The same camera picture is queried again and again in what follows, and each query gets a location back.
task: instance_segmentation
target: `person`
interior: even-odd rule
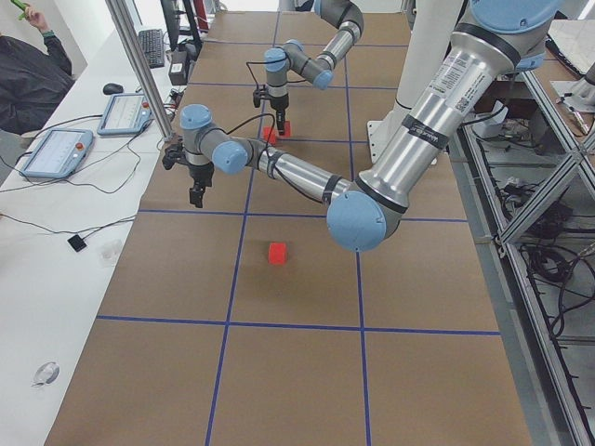
[[[41,129],[73,86],[73,65],[46,17],[33,7],[26,20],[44,37],[47,54],[0,33],[0,128],[23,134]]]

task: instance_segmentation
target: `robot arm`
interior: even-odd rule
[[[229,137],[212,123],[210,111],[201,105],[191,105],[182,112],[186,164],[191,173],[193,166],[212,160],[215,167],[230,174],[250,165],[269,177],[280,177],[310,197],[330,202],[327,226],[341,246],[352,251],[373,249],[397,230],[409,207],[410,190],[496,76],[524,66],[535,67],[543,59],[536,54],[537,48],[542,47],[560,3],[470,2],[452,33],[452,50],[433,80],[374,166],[360,172],[352,183],[263,141]],[[337,14],[326,17],[335,23],[344,20]],[[343,37],[337,35],[337,41],[329,46],[344,47],[338,43],[344,38],[344,33]],[[342,50],[333,54],[344,55]],[[317,60],[317,66],[327,63],[326,58]],[[293,63],[283,60],[285,66]]]
[[[316,59],[304,53],[304,46],[289,40],[265,52],[267,84],[253,94],[254,106],[263,99],[271,102],[280,135],[285,134],[285,110],[289,107],[287,73],[296,72],[316,88],[325,90],[333,80],[333,70],[364,32],[364,17],[350,0],[315,0],[314,11],[337,28],[337,33]]]

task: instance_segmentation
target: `keyboard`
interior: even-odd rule
[[[159,68],[165,65],[164,35],[161,30],[139,31],[139,43],[149,68]]]

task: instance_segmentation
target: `computer mouse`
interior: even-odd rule
[[[115,95],[117,93],[124,92],[124,87],[120,84],[114,84],[112,82],[103,86],[103,94],[104,95]]]

